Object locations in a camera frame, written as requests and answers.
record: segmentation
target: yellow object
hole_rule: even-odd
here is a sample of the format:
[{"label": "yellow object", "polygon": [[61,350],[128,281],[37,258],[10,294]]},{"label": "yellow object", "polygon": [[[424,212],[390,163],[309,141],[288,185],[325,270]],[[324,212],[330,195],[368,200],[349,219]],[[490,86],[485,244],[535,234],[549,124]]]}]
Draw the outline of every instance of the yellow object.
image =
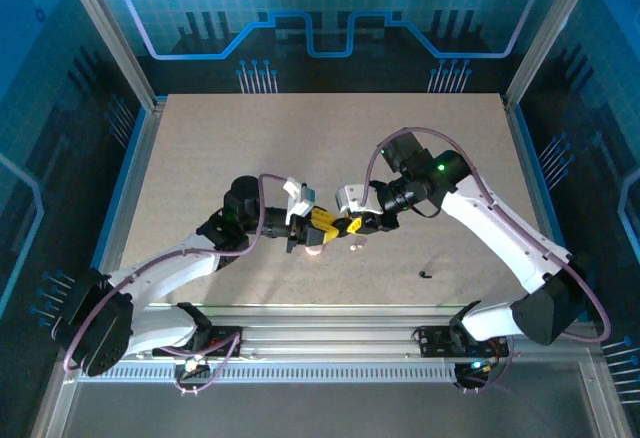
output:
[{"label": "yellow object", "polygon": [[326,210],[320,208],[311,210],[311,224],[318,230],[324,231],[323,245],[337,238],[340,234],[340,231],[335,226],[331,226],[331,223],[335,220],[336,217]]},{"label": "yellow object", "polygon": [[362,218],[358,217],[349,225],[347,233],[356,234],[356,232],[362,227]]}]

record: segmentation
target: glass panel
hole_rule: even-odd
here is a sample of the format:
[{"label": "glass panel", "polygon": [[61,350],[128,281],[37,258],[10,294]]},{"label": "glass panel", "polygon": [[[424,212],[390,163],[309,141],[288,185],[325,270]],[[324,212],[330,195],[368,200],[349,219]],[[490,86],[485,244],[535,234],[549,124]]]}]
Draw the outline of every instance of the glass panel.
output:
[{"label": "glass panel", "polygon": [[158,94],[506,90],[552,0],[107,0]]},{"label": "glass panel", "polygon": [[[88,267],[140,108],[78,0],[0,0],[0,435],[58,352],[45,279]],[[42,293],[51,294],[49,298]]]},{"label": "glass panel", "polygon": [[640,339],[640,0],[580,0],[522,100],[568,248],[599,265],[614,341]]}]

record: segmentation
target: beige work surface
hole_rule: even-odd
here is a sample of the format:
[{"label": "beige work surface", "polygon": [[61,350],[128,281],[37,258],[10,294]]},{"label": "beige work surface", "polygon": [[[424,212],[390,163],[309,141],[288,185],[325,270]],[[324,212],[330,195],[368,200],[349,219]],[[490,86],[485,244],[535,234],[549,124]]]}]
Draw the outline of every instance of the beige work surface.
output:
[{"label": "beige work surface", "polygon": [[[375,146],[405,126],[427,126],[460,143],[490,186],[530,223],[534,213],[497,94],[171,95],[124,251],[135,264],[192,233],[222,204],[234,178],[270,172],[305,181],[336,212],[340,186],[363,183]],[[439,140],[419,139],[435,155]],[[373,178],[392,178],[381,158]],[[286,194],[267,184],[269,206]],[[425,212],[431,205],[422,204]],[[204,304],[462,304],[519,290],[515,278],[470,231],[442,213],[399,215],[400,228],[334,240],[317,257],[284,239],[195,280],[167,302]],[[418,276],[425,266],[432,279]]]}]

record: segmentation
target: enclosure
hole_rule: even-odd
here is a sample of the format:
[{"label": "enclosure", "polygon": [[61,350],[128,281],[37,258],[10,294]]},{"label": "enclosure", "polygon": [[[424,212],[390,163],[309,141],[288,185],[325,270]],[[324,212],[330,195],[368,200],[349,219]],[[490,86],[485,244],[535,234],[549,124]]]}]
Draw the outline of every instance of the enclosure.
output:
[{"label": "enclosure", "polygon": [[[640,0],[0,2],[2,436],[638,434],[640,369],[615,344],[640,339]],[[293,176],[333,210],[405,126],[453,137],[523,219],[593,258],[604,347],[518,339],[507,391],[460,396],[437,371],[455,360],[425,361],[411,331],[518,282],[452,218],[402,215],[315,257],[263,240],[163,298],[246,329],[194,400],[150,356],[62,371],[51,278],[172,246],[245,174]],[[576,329],[600,330],[593,311]]]}]

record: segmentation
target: metal grate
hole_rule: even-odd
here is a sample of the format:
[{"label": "metal grate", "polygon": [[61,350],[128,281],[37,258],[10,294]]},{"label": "metal grate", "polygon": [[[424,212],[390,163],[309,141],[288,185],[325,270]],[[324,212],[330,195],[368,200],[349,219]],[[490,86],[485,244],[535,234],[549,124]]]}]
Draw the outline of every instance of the metal grate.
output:
[{"label": "metal grate", "polygon": [[[175,378],[175,363],[120,363],[85,383],[166,383]],[[190,379],[197,383],[208,372]],[[230,363],[221,383],[451,383],[448,363]]]}]

